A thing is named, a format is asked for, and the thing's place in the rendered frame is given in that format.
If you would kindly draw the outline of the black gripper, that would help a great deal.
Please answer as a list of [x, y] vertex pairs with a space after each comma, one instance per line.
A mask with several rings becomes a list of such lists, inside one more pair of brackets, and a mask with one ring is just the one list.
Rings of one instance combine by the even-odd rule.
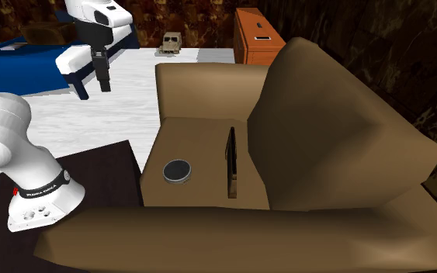
[[110, 92], [109, 61], [105, 46], [113, 42], [113, 29], [92, 22], [75, 22], [78, 39], [91, 46], [92, 64], [102, 92]]

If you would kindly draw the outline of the brown sofa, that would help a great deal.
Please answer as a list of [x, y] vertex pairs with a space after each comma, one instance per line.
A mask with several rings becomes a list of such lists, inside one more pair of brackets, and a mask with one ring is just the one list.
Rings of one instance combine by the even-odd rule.
[[[427, 138], [317, 44], [268, 67], [164, 63], [144, 204], [41, 233], [37, 257], [90, 273], [412, 273], [437, 270], [437, 165]], [[237, 198], [225, 150], [234, 127]], [[184, 184], [163, 167], [188, 161]]]

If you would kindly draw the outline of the brown pillow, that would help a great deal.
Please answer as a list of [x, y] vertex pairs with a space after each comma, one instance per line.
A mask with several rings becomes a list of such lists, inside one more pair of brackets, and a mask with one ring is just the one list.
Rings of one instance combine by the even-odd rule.
[[66, 45], [78, 36], [72, 22], [34, 22], [22, 26], [20, 32], [31, 45]]

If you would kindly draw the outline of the blue and white bed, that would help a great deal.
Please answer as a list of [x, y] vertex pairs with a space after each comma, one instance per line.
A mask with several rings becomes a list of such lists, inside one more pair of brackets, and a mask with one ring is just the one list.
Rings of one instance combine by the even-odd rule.
[[[132, 15], [114, 0], [65, 0], [65, 5], [69, 22], [92, 22], [113, 29], [113, 42], [104, 48], [108, 60], [130, 40]], [[23, 35], [0, 43], [0, 47], [18, 42], [26, 43]], [[30, 95], [73, 86], [78, 97], [86, 100], [82, 81], [95, 73], [91, 49], [77, 37], [66, 45], [28, 44], [14, 51], [0, 50], [0, 92]]]

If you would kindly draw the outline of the beige toy truck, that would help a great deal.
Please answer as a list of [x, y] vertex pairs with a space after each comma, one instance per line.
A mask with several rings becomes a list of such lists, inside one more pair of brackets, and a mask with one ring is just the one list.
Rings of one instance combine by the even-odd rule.
[[162, 45], [158, 48], [160, 54], [178, 54], [182, 47], [180, 32], [167, 32], [163, 36]]

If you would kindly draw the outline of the dark robot stand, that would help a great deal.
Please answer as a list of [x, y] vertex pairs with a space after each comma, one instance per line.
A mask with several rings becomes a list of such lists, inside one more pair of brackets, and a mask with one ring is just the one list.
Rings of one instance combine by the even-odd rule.
[[[77, 208], [141, 206], [140, 168], [127, 140], [60, 157], [57, 161], [85, 187], [85, 198]], [[35, 257], [33, 250], [45, 229], [12, 233], [7, 227], [13, 181], [0, 174], [0, 273], [89, 273]]]

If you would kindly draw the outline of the flat grey book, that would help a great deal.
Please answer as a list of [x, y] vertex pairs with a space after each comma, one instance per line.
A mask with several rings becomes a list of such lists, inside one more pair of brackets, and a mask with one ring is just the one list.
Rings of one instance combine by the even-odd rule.
[[11, 43], [8, 45], [5, 45], [3, 47], [0, 47], [1, 51], [14, 51], [14, 50], [18, 50], [22, 47], [27, 46], [28, 43], [24, 43], [24, 42], [18, 42], [18, 43]]

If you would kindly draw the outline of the black round disc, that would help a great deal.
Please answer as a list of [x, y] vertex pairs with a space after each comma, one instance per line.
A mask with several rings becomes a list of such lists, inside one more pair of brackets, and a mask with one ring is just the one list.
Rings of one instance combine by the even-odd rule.
[[183, 159], [169, 161], [162, 170], [164, 180], [170, 184], [186, 183], [190, 179], [191, 173], [191, 164]]

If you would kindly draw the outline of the orange chest of drawers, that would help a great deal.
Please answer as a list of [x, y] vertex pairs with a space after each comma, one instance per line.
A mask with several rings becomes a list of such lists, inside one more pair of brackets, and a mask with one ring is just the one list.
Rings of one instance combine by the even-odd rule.
[[236, 64], [270, 65], [286, 45], [257, 8], [236, 8], [234, 60]]

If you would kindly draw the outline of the thin black tablet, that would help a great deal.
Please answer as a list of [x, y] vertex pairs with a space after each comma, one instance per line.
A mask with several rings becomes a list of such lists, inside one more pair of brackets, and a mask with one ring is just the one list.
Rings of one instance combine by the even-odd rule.
[[237, 148], [235, 130], [232, 126], [227, 138], [225, 150], [227, 160], [227, 197], [229, 199], [237, 198]]

